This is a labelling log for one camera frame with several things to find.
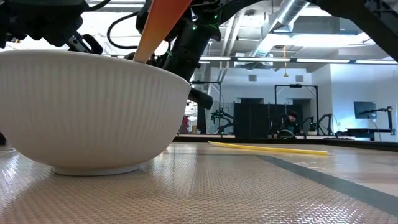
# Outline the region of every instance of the yellow stick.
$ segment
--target yellow stick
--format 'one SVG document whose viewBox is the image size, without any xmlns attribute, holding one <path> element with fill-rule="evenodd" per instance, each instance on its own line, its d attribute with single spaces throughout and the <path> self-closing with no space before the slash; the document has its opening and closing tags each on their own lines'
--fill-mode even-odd
<svg viewBox="0 0 398 224">
<path fill-rule="evenodd" d="M 305 149 L 284 149 L 284 148 L 260 147 L 260 146 L 242 146 L 242 145 L 237 145 L 237 144 L 227 144 L 227 143 L 211 142 L 211 141 L 209 141 L 209 143 L 212 146 L 230 147 L 230 148 L 235 148 L 235 149 L 248 149 L 248 150 L 258 150 L 258 151 L 315 154 L 315 155 L 324 155 L 324 156 L 328 156 L 329 155 L 329 153 L 327 151 L 305 150 Z"/>
</svg>

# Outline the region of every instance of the orange spatula handle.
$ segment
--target orange spatula handle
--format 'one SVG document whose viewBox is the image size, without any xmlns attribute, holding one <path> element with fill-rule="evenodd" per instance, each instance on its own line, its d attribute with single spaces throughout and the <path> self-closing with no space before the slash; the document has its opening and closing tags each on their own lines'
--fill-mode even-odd
<svg viewBox="0 0 398 224">
<path fill-rule="evenodd" d="M 192 0 L 153 0 L 134 61 L 146 63 Z"/>
</svg>

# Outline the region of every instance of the ceiling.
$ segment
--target ceiling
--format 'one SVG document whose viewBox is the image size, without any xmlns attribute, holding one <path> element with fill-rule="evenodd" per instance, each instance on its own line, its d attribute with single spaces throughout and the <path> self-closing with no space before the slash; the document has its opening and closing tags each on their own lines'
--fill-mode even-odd
<svg viewBox="0 0 398 224">
<path fill-rule="evenodd" d="M 104 54 L 128 54 L 130 50 L 113 47 L 106 39 L 109 25 L 128 11 L 136 11 L 144 1 L 112 0 L 107 8 L 101 12 L 86 12 L 82 15 L 84 23 L 80 27 L 81 34 L 91 34 L 104 47 Z M 387 57 L 386 53 L 369 40 L 365 34 L 351 21 L 331 17 L 325 11 L 315 6 L 305 8 L 300 17 L 293 23 L 291 32 L 286 33 L 275 30 L 274 33 L 264 33 L 266 19 L 278 13 L 282 0 L 266 0 L 243 9 L 230 21 L 220 26 L 221 42 L 211 40 L 206 55 L 228 56 L 237 53 L 251 55 L 263 39 L 273 37 L 265 42 L 271 45 L 269 56 L 273 57 L 300 57 L 300 58 L 350 58 L 350 59 L 381 59 Z M 388 0 L 391 6 L 398 6 L 398 0 Z M 140 39 L 135 29 L 135 18 L 128 19 L 115 26 L 112 37 L 120 45 L 137 45 Z M 339 43 L 331 44 L 336 37 L 352 37 L 349 47 Z M 156 51 L 157 54 L 165 52 L 167 44 L 163 43 Z M 9 43 L 7 50 L 12 49 L 56 49 L 46 41 L 33 41 L 26 39 L 18 44 Z M 284 63 L 274 63 L 267 68 L 278 70 L 284 68 Z M 317 65 L 296 63 L 290 68 L 307 68 L 309 72 Z"/>
</svg>

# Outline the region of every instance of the ribbed bowl exterior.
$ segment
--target ribbed bowl exterior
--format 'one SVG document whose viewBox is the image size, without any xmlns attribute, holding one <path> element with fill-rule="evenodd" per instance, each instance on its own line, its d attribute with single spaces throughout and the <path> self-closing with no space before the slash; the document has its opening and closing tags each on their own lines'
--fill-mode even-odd
<svg viewBox="0 0 398 224">
<path fill-rule="evenodd" d="M 189 91 L 170 72 L 118 58 L 1 52 L 0 130 L 21 154 L 50 166 L 132 166 L 172 142 Z"/>
</svg>

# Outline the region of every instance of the computer screen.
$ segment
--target computer screen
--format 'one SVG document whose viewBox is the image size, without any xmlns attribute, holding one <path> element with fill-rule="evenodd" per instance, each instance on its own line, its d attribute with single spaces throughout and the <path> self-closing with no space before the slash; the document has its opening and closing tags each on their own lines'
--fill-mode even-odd
<svg viewBox="0 0 398 224">
<path fill-rule="evenodd" d="M 364 113 L 369 110 L 376 110 L 375 102 L 354 102 L 355 119 L 376 119 L 377 113 Z"/>
</svg>

